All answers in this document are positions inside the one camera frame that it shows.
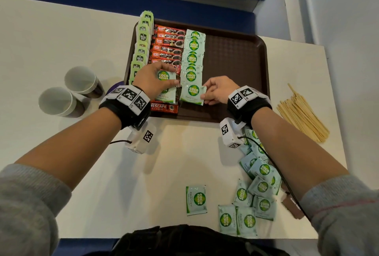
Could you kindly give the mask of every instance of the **hand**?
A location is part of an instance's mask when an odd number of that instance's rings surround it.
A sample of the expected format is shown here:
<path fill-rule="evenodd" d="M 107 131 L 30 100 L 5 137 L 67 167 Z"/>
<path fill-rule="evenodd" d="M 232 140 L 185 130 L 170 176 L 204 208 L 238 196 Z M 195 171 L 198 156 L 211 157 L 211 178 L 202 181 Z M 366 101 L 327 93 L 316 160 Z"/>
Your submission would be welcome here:
<path fill-rule="evenodd" d="M 157 72 L 160 69 L 171 72 L 176 71 L 176 68 L 171 64 L 158 61 L 145 65 L 134 77 L 133 85 L 141 88 L 150 99 L 157 97 L 163 90 L 179 84 L 179 80 L 159 80 L 157 78 Z"/>
<path fill-rule="evenodd" d="M 239 88 L 238 84 L 227 76 L 217 76 L 210 78 L 205 84 L 206 93 L 200 95 L 204 99 L 204 104 L 213 105 L 216 103 L 228 103 L 228 96 Z"/>

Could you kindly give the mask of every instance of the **paper cup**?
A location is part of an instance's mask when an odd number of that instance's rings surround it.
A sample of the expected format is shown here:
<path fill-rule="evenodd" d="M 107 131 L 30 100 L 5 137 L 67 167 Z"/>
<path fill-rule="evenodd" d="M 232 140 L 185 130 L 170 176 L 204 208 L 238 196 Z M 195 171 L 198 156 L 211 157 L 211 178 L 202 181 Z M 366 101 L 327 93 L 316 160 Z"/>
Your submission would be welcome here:
<path fill-rule="evenodd" d="M 63 87 L 52 87 L 40 95 L 39 108 L 46 114 L 76 118 L 84 113 L 84 105 Z"/>
<path fill-rule="evenodd" d="M 76 66 L 67 71 L 64 84 L 69 90 L 89 98 L 99 98 L 104 93 L 96 74 L 85 66 Z"/>

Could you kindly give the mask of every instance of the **table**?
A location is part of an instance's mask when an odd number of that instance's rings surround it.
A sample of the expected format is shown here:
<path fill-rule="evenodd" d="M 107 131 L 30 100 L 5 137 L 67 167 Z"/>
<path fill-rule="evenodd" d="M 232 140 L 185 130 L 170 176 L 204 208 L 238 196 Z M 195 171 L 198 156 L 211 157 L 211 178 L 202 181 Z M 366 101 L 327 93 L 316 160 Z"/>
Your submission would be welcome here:
<path fill-rule="evenodd" d="M 138 18 L 33 0 L 0 0 L 0 7 L 0 87 L 7 91 L 0 103 L 2 168 L 78 121 L 48 116 L 38 108 L 43 90 L 64 87 L 68 69 L 92 68 L 105 89 L 123 79 Z M 262 39 L 273 106 L 291 96 L 290 82 L 329 128 L 323 147 L 346 167 L 324 48 Z M 85 115 L 98 103 L 92 100 Z M 57 217 L 60 237 L 117 238 L 180 223 L 218 230 L 217 205 L 230 204 L 238 178 L 247 179 L 238 165 L 242 153 L 223 145 L 218 124 L 151 121 L 158 133 L 146 154 L 112 144 L 73 191 Z M 186 216 L 185 186 L 194 184 L 207 185 L 208 213 Z M 260 238 L 317 237 L 308 220 L 295 220 L 280 203 L 276 221 L 258 219 L 257 225 Z"/>

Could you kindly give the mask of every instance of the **plastic tray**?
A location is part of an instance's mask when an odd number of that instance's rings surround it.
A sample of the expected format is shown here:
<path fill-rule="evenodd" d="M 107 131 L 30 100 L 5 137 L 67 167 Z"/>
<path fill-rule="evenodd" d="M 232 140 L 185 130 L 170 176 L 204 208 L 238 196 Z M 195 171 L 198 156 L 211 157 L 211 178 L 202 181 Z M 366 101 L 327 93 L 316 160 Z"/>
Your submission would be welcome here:
<path fill-rule="evenodd" d="M 240 86 L 249 85 L 270 96 L 266 44 L 260 37 L 160 19 L 155 19 L 154 23 L 206 34 L 203 83 L 211 77 L 226 75 Z M 129 79 L 136 39 L 134 29 L 124 83 Z M 201 106 L 184 101 L 179 102 L 178 114 L 152 111 L 151 116 L 205 122 L 221 122 L 225 117 L 230 117 L 225 104 Z"/>

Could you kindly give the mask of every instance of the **gray sleeve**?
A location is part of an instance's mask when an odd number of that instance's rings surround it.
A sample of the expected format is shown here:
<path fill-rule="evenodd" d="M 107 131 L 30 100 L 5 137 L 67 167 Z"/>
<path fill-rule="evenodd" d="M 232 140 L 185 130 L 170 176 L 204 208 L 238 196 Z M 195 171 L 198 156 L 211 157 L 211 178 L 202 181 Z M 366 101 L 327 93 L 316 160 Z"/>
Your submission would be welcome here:
<path fill-rule="evenodd" d="M 0 255 L 51 255 L 58 244 L 55 217 L 71 190 L 42 170 L 10 164 L 0 172 Z"/>
<path fill-rule="evenodd" d="M 300 205 L 318 233 L 321 255 L 379 255 L 379 191 L 352 175 L 309 190 Z"/>

